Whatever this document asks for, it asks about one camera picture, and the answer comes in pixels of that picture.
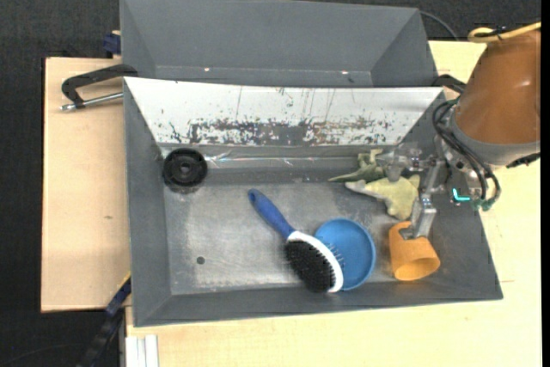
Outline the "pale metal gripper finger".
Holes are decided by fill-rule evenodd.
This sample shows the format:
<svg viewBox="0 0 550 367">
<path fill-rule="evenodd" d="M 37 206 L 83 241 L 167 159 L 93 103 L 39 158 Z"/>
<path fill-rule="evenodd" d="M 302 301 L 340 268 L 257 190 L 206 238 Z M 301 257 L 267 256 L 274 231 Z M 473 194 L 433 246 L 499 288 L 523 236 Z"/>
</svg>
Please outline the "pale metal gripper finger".
<svg viewBox="0 0 550 367">
<path fill-rule="evenodd" d="M 427 160 L 422 157 L 423 151 L 416 146 L 401 145 L 384 155 L 385 174 L 390 181 L 397 181 L 404 171 L 423 171 Z"/>
<path fill-rule="evenodd" d="M 427 237 L 437 215 L 437 208 L 432 202 L 431 195 L 421 193 L 414 201 L 411 214 L 411 228 L 413 237 Z"/>
</svg>

